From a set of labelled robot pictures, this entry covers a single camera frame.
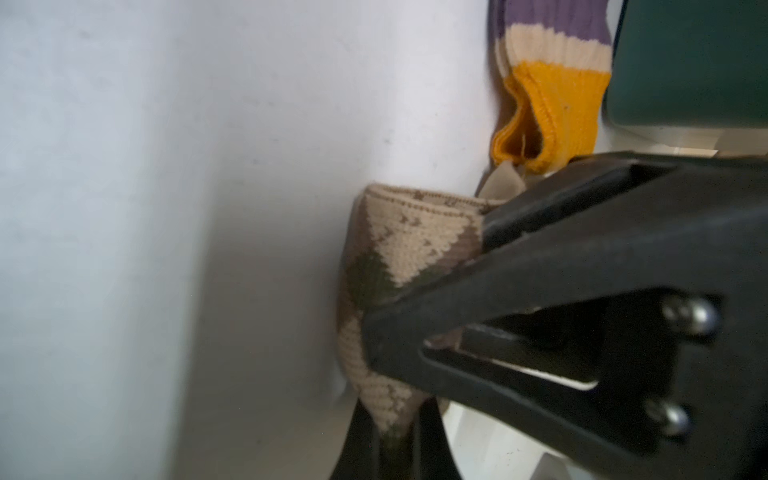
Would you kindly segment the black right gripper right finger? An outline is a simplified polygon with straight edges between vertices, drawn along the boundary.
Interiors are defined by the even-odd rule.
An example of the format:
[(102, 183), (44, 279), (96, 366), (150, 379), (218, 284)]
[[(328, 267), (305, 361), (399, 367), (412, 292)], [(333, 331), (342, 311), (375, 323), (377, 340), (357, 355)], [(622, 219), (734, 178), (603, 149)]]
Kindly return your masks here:
[(462, 479), (454, 462), (436, 399), (430, 399), (421, 406), (414, 425), (413, 478)]

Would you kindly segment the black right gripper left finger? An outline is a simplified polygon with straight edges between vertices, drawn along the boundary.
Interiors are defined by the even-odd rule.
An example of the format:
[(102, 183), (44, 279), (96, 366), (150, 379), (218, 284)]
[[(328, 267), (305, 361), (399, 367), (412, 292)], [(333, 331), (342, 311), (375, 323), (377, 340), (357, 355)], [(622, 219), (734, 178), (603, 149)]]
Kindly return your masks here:
[(379, 480), (379, 432), (369, 412), (357, 401), (342, 451), (330, 480)]

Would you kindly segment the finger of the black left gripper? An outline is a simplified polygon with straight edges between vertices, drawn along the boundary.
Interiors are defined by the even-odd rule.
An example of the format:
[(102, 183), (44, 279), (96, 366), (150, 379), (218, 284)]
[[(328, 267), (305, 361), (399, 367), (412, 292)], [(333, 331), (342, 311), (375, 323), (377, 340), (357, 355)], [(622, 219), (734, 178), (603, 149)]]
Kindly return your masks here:
[(611, 438), (599, 399), (607, 261), (662, 228), (758, 203), (665, 208), (643, 220), (584, 215), (495, 249), (368, 314), (372, 367), (488, 413), (579, 462)]
[(580, 156), (483, 220), (482, 248), (490, 252), (659, 177), (681, 170), (767, 171), (765, 156), (678, 156), (619, 151)]

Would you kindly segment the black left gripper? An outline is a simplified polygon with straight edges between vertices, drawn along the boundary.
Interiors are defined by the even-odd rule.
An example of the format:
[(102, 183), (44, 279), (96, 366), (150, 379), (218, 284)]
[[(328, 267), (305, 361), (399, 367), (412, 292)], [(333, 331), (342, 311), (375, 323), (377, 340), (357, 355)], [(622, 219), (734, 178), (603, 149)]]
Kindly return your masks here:
[(616, 479), (767, 467), (767, 212), (717, 209), (607, 261), (599, 399)]

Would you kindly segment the beige argyle sock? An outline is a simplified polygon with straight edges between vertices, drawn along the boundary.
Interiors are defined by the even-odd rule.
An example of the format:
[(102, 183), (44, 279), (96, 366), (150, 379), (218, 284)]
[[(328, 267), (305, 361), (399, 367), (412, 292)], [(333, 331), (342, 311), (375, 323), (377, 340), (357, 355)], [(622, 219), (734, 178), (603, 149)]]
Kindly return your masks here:
[(342, 260), (337, 345), (385, 456), (404, 455), (417, 411), (430, 396), (370, 369), (361, 334), (364, 314), (477, 257), (485, 215), (525, 188), (518, 171), (504, 162), (476, 197), (374, 183), (356, 198)]

